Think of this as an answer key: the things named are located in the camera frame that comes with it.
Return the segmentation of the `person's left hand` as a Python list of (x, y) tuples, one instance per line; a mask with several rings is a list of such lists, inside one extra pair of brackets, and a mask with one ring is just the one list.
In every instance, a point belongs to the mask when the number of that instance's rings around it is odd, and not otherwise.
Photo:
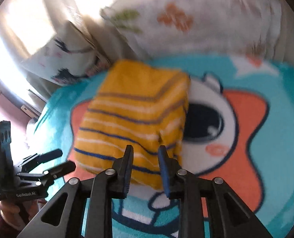
[[(23, 206), (28, 214), (28, 221), (33, 219), (35, 215), (41, 210), (41, 208), (47, 203), (45, 199), (31, 200), (24, 202)], [(8, 200), (0, 201), (1, 217), (9, 226), (13, 227), (17, 231), (21, 231), (27, 225), (23, 219), (19, 216), (19, 206)]]

